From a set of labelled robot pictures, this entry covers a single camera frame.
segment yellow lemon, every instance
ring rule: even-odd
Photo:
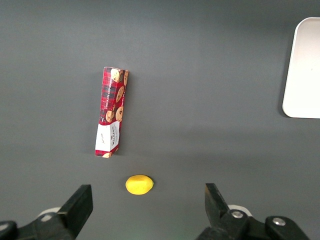
[[[125,182],[125,187],[129,193],[142,195],[149,192],[154,186],[154,181],[145,175],[134,175]]]

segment cookie box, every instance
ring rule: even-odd
[[[128,70],[104,68],[95,141],[95,155],[98,157],[110,158],[119,148],[128,75]]]

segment gray table surface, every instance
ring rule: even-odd
[[[0,1],[0,218],[92,184],[79,240],[193,240],[205,183],[320,236],[320,120],[282,111],[294,31],[320,1]],[[94,156],[103,67],[130,70],[121,145]],[[131,175],[151,176],[131,195]]]

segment white plate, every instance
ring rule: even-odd
[[[320,119],[320,17],[295,29],[282,109],[292,118]]]

